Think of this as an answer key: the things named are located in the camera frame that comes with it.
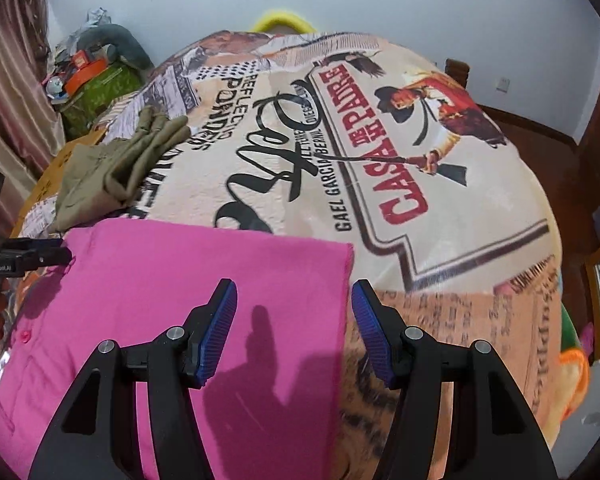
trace bird illustration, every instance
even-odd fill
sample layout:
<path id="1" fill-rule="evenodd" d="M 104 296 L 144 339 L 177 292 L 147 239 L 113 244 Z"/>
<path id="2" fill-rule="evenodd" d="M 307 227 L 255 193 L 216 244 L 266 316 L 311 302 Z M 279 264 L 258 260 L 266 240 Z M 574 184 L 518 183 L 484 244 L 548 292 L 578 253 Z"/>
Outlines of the bird illustration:
<path id="1" fill-rule="evenodd" d="M 378 77 L 386 73 L 378 63 L 371 61 L 371 59 L 362 52 L 342 52 L 340 54 L 333 54 L 332 56 L 325 57 L 320 62 L 320 65 L 327 66 L 334 61 L 345 61 L 358 72 L 369 74 L 371 77 Z"/>

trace pink curtain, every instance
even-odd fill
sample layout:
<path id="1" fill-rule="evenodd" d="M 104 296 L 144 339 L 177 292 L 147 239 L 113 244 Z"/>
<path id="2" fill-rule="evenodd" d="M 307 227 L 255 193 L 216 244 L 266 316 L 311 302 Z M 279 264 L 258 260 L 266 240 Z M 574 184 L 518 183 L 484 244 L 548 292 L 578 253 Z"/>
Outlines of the pink curtain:
<path id="1" fill-rule="evenodd" d="M 46 98 L 46 0 L 0 0 L 0 235 L 8 235 L 37 179 L 64 144 Z"/>

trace wall outlet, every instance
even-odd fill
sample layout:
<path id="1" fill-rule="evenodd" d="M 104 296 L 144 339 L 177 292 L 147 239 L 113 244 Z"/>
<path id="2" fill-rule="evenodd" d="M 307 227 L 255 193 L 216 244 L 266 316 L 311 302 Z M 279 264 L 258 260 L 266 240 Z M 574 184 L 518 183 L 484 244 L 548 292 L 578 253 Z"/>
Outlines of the wall outlet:
<path id="1" fill-rule="evenodd" d="M 498 83 L 496 84 L 496 90 L 507 93 L 509 91 L 509 85 L 511 84 L 511 80 L 506 77 L 501 77 L 498 79 Z"/>

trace pink cloth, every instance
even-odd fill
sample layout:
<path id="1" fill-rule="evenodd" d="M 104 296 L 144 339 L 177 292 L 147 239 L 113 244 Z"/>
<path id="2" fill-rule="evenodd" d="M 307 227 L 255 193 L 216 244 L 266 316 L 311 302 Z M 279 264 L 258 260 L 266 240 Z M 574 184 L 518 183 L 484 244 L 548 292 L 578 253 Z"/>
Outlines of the pink cloth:
<path id="1" fill-rule="evenodd" d="M 0 453 L 21 478 L 98 343 L 152 340 L 221 278 L 237 285 L 237 312 L 216 376 L 191 391 L 216 478 L 326 478 L 351 246 L 129 219 L 73 229 L 66 244 L 75 261 L 30 292 L 0 382 Z M 138 428 L 155 479 L 145 384 Z"/>

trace metal screw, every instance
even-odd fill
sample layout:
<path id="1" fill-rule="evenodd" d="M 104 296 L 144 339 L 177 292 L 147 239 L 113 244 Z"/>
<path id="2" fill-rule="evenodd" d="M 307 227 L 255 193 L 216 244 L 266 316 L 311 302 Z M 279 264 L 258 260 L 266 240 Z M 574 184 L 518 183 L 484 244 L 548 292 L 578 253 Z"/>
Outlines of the metal screw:
<path id="1" fill-rule="evenodd" d="M 488 354 L 491 352 L 491 345 L 482 339 L 475 342 L 475 349 L 481 354 Z"/>
<path id="2" fill-rule="evenodd" d="M 98 345 L 98 352 L 101 354 L 107 354 L 113 350 L 115 344 L 111 339 L 107 339 Z"/>
<path id="3" fill-rule="evenodd" d="M 172 326 L 167 330 L 167 337 L 173 341 L 184 336 L 184 329 L 181 326 Z"/>
<path id="4" fill-rule="evenodd" d="M 421 339 L 424 335 L 422 330 L 420 330 L 417 326 L 410 326 L 407 330 L 404 331 L 404 335 L 409 339 Z"/>

